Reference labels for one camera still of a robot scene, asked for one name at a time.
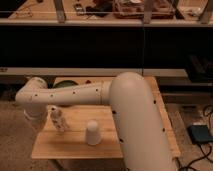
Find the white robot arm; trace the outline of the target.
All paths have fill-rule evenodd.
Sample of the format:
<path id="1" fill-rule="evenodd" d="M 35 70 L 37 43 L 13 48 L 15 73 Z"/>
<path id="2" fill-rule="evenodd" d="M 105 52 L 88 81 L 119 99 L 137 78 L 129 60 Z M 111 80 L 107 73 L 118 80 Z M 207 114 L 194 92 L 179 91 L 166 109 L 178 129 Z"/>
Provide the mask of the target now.
<path id="1" fill-rule="evenodd" d="M 48 105 L 108 105 L 126 171 L 177 171 L 157 101 L 148 82 L 137 73 L 52 89 L 44 79 L 33 77 L 15 100 L 32 119 L 44 116 Z"/>

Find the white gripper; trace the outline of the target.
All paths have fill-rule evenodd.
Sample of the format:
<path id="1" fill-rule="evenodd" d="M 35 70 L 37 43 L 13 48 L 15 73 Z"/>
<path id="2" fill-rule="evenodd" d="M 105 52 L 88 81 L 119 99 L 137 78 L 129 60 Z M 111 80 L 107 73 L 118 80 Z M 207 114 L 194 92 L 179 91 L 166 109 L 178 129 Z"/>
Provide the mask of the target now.
<path id="1" fill-rule="evenodd" d="M 46 109 L 33 109 L 25 110 L 24 116 L 30 127 L 35 132 L 40 132 L 43 130 L 45 123 L 47 121 L 47 110 Z"/>

